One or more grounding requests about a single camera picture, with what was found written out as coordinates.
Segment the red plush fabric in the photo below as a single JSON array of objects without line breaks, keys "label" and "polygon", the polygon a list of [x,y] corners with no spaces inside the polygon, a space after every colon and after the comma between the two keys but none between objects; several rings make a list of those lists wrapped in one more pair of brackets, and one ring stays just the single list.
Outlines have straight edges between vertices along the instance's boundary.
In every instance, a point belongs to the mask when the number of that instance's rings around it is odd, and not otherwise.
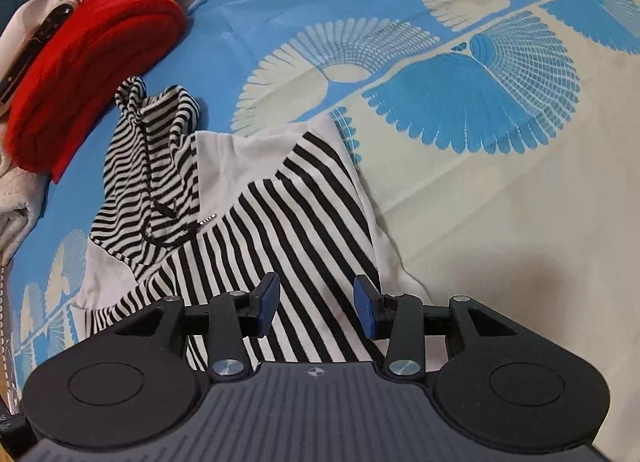
[{"label": "red plush fabric", "polygon": [[174,0],[85,0],[16,90],[5,137],[14,162],[57,182],[118,86],[162,59],[185,26]]}]

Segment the mattress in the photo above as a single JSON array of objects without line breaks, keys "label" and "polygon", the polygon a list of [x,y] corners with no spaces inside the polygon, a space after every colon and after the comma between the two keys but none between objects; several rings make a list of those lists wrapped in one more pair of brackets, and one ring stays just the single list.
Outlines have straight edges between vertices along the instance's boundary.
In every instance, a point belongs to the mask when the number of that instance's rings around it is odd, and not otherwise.
[{"label": "mattress", "polygon": [[[251,135],[329,113],[405,269],[593,363],[596,444],[640,459],[640,0],[197,0],[145,77],[201,126]],[[108,111],[9,276],[16,391],[77,341],[69,305],[102,203]]]}]

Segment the gray gripper base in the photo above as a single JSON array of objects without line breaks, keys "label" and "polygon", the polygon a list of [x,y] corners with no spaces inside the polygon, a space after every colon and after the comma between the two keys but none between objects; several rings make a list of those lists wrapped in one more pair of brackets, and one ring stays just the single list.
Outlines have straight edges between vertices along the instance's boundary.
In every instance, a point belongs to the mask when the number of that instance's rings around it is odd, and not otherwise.
[{"label": "gray gripper base", "polygon": [[21,462],[602,462],[591,447],[544,455],[491,450],[444,422],[414,384],[380,378],[370,363],[263,364],[214,386],[180,428],[115,453],[49,440]]}]

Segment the crosshair logo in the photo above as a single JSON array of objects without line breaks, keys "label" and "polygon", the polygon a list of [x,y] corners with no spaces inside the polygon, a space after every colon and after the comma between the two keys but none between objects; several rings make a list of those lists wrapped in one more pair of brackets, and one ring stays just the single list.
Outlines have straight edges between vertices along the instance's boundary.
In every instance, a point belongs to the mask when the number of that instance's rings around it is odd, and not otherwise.
[{"label": "crosshair logo", "polygon": [[318,366],[314,366],[311,370],[307,370],[305,373],[317,379],[318,377],[324,376],[328,372],[326,370],[323,370],[322,368],[319,368]]}]

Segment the bed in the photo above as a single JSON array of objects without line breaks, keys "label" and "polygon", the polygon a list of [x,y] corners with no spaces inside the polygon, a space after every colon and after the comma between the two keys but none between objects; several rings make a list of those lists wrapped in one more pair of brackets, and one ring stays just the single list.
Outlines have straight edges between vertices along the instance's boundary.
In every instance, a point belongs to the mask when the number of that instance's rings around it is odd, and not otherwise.
[{"label": "bed", "polygon": [[[431,301],[469,294],[593,363],[611,390],[596,445],[637,462],[640,0],[195,0],[145,82],[185,87],[219,132],[329,113]],[[78,340],[70,304],[117,116],[4,273],[15,398]]]}]

